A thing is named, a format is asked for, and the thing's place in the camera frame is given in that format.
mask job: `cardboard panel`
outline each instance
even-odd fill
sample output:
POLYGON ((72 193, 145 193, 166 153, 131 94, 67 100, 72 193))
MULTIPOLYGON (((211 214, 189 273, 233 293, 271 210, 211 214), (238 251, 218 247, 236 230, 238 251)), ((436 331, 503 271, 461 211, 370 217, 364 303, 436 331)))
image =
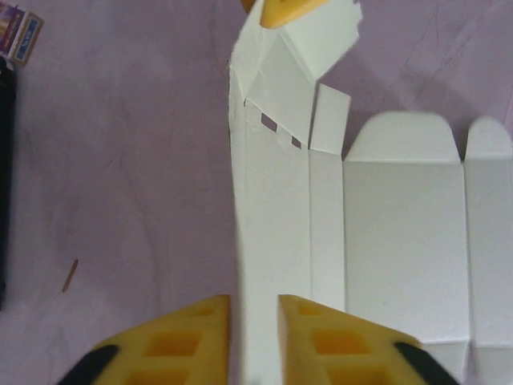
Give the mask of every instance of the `cardboard panel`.
POLYGON ((487 383, 513 383, 513 147, 489 118, 473 124, 465 159, 472 334, 487 383))
POLYGON ((481 346, 475 348, 479 377, 484 385, 513 383, 513 348, 481 346))
POLYGON ((345 309, 342 159, 310 151, 312 299, 345 309))
MULTIPOLYGON (((349 155, 347 310, 423 342, 468 342, 463 167, 448 125, 427 114, 376 116, 349 155)), ((461 362, 458 354, 444 363, 457 375, 461 362)))
POLYGON ((239 245, 241 383, 281 383, 277 295, 311 296, 308 150, 255 123, 246 102, 244 224, 239 245))

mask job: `cardboard flap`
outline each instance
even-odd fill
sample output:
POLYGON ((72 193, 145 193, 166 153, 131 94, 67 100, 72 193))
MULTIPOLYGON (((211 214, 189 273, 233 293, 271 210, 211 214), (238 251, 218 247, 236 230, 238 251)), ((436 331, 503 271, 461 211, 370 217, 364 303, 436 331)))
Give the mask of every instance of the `cardboard flap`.
POLYGON ((307 145, 316 80, 278 36, 249 89, 247 100, 258 106, 290 135, 307 145))
POLYGON ((483 117, 471 125, 466 160, 512 157, 511 137, 501 123, 495 119, 483 117))
POLYGON ((260 25, 264 0, 256 0, 233 47, 230 67, 237 73, 242 99, 257 76, 269 48, 279 35, 278 30, 268 30, 260 25))
POLYGON ((346 161, 377 163, 460 163, 449 124, 421 112, 384 112, 360 131, 346 161))
POLYGON ((324 84, 319 85, 310 148, 341 155, 351 98, 324 84))
POLYGON ((281 33, 290 37, 313 77, 319 79, 356 43, 361 20, 360 4, 330 0, 308 17, 286 24, 281 33))

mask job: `yellow foam block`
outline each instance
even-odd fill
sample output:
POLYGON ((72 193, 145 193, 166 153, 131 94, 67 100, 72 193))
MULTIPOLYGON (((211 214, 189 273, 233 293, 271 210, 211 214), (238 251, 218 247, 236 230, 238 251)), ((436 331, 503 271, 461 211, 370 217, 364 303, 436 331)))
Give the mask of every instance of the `yellow foam block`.
POLYGON ((218 295, 101 342, 119 353, 94 384, 227 384, 229 314, 229 296, 218 295))
POLYGON ((278 28, 326 3, 327 0, 265 0, 260 25, 278 28))
POLYGON ((284 385, 421 385, 395 349, 413 337, 293 295, 278 299, 284 385))

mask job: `purple surface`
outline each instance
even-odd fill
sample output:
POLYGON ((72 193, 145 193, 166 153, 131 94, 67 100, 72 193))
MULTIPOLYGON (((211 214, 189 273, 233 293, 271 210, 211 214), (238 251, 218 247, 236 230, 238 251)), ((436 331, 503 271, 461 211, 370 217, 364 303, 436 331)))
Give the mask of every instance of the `purple surface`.
MULTIPOLYGON (((46 24, 21 74, 0 383, 40 385, 108 335, 236 293, 227 60, 244 13, 236 0, 23 5, 46 24)), ((347 144, 389 109, 442 114, 461 150, 476 116, 513 129, 513 2, 362 9, 360 42, 326 76, 353 96, 347 144)))

